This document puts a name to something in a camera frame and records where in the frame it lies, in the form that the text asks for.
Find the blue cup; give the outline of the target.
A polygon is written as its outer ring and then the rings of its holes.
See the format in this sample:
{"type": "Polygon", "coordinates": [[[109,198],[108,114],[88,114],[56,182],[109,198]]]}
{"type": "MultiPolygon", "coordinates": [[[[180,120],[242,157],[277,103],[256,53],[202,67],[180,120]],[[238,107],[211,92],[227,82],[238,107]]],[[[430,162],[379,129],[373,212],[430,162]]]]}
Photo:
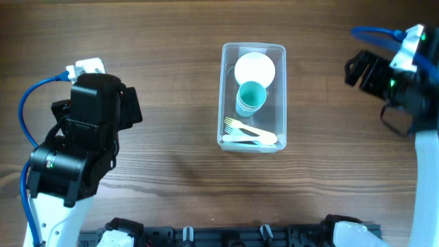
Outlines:
{"type": "Polygon", "coordinates": [[[251,115],[253,115],[253,114],[255,114],[256,112],[254,112],[254,113],[249,113],[249,112],[241,112],[241,111],[236,111],[237,112],[237,114],[239,115],[239,116],[241,116],[241,117],[250,117],[251,115]]]}

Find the green cup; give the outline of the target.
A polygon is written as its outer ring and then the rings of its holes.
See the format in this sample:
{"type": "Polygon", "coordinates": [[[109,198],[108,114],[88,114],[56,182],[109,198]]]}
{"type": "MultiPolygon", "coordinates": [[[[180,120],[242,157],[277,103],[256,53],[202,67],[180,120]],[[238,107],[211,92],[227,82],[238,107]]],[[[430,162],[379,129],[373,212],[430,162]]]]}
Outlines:
{"type": "Polygon", "coordinates": [[[257,104],[264,104],[267,99],[266,89],[258,82],[245,82],[237,92],[237,96],[242,98],[245,103],[256,106],[257,104]]]}

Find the yellow fork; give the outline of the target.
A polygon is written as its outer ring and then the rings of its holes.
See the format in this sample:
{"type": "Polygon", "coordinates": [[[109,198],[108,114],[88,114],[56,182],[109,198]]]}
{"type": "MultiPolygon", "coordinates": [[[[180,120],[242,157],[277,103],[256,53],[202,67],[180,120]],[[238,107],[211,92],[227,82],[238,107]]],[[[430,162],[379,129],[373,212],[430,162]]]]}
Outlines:
{"type": "Polygon", "coordinates": [[[230,126],[233,128],[244,129],[244,130],[250,131],[254,134],[259,135],[260,137],[264,137],[265,139],[269,139],[275,143],[278,141],[278,138],[274,133],[246,125],[246,124],[240,122],[239,120],[232,119],[230,117],[226,117],[224,119],[224,123],[227,126],[230,126]]]}

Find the light blue fork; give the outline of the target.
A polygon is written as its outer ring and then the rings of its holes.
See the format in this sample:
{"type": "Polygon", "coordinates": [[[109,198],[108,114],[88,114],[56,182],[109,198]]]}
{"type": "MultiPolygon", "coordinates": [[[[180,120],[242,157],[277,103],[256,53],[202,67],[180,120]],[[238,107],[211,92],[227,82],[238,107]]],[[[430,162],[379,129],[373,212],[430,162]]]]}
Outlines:
{"type": "MultiPolygon", "coordinates": [[[[230,126],[226,126],[225,127],[225,133],[226,134],[231,134],[231,135],[248,135],[248,136],[258,136],[257,134],[246,134],[244,131],[242,131],[241,129],[238,128],[233,128],[230,126]]],[[[256,141],[243,141],[243,142],[236,142],[236,143],[256,143],[256,141]]]]}

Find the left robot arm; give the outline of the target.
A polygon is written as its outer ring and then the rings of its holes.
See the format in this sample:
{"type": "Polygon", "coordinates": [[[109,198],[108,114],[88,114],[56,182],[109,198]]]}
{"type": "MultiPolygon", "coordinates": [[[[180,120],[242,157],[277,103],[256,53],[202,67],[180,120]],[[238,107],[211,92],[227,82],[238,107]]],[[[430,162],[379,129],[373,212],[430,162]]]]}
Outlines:
{"type": "Polygon", "coordinates": [[[56,124],[20,177],[25,246],[76,244],[100,180],[116,167],[119,131],[143,120],[135,88],[105,73],[79,75],[51,109],[56,124]]]}

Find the white spoon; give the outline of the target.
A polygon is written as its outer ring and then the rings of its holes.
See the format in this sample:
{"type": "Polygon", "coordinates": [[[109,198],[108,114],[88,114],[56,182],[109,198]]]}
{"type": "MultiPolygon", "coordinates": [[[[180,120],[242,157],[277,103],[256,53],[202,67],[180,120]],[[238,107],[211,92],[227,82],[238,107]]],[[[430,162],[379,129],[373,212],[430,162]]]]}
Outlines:
{"type": "Polygon", "coordinates": [[[222,135],[221,140],[223,142],[256,141],[264,145],[272,145],[278,141],[276,136],[270,136],[270,135],[248,136],[248,135],[231,135],[231,134],[222,135]]]}

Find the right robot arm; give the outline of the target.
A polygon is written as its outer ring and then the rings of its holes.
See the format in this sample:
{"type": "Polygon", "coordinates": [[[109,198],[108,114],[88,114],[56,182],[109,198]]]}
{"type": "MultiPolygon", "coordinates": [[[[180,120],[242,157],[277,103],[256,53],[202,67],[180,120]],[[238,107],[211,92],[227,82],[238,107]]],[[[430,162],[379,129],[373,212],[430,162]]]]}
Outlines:
{"type": "Polygon", "coordinates": [[[359,26],[353,37],[395,53],[387,60],[367,50],[345,64],[345,83],[382,99],[389,108],[412,116],[417,181],[410,246],[438,245],[438,28],[418,24],[408,30],[359,26]]]}

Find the pink cup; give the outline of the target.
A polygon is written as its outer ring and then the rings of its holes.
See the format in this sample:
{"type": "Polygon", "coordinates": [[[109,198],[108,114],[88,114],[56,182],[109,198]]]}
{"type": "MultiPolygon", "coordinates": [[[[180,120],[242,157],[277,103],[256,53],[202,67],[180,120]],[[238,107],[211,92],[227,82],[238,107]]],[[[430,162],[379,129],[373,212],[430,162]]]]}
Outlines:
{"type": "Polygon", "coordinates": [[[236,111],[254,113],[254,112],[258,111],[260,109],[260,107],[262,107],[262,105],[263,105],[263,103],[257,104],[256,106],[249,105],[249,104],[245,103],[245,101],[243,101],[242,98],[237,96],[235,109],[236,109],[236,111]]]}

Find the mint green fork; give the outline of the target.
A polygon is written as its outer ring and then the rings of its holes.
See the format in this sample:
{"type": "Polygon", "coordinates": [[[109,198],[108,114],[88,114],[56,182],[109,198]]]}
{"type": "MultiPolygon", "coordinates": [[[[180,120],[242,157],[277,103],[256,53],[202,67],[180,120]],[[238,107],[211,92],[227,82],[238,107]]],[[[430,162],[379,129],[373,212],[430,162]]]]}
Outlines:
{"type": "Polygon", "coordinates": [[[277,148],[275,144],[261,144],[259,142],[256,143],[235,143],[235,142],[224,142],[222,145],[225,146],[233,146],[233,147],[243,147],[243,148],[277,148]]]}

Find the white pink bowl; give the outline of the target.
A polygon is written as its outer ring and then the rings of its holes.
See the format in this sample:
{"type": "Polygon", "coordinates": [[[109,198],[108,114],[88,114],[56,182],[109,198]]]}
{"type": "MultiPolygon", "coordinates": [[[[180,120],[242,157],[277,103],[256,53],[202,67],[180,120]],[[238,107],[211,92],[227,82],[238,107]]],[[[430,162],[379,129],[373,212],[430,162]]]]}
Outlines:
{"type": "Polygon", "coordinates": [[[266,89],[274,81],[276,68],[267,55],[250,52],[238,59],[235,64],[234,74],[239,85],[253,81],[266,89]]]}

